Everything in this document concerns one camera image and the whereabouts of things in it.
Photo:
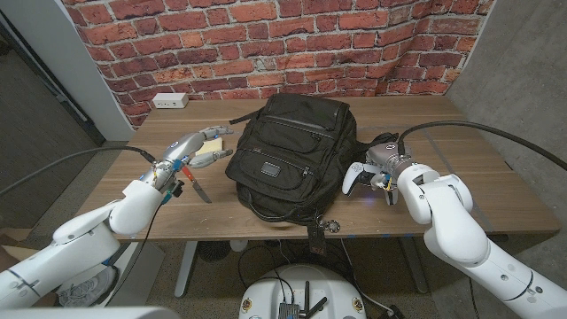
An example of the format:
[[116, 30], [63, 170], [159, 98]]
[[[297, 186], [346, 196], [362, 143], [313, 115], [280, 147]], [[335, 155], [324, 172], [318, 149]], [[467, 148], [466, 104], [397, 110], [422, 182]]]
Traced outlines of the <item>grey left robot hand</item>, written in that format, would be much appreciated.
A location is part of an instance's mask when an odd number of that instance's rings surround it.
[[191, 158], [190, 155], [202, 148], [205, 141], [211, 141], [221, 135], [233, 134], [226, 126], [213, 126], [190, 133], [171, 144], [163, 154], [162, 163], [166, 171], [174, 175], [183, 167], [202, 168], [213, 164], [216, 160], [229, 156], [231, 149], [206, 152]]

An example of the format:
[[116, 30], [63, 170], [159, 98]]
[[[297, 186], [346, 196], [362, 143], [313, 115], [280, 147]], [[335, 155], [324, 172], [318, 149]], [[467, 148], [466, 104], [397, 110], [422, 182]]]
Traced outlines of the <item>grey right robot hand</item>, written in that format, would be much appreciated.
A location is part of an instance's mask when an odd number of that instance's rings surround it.
[[366, 160], [368, 164], [378, 168], [378, 172], [370, 180], [374, 190], [395, 189], [399, 175], [413, 163], [410, 155], [399, 154], [398, 145], [394, 142], [370, 147], [366, 152]]

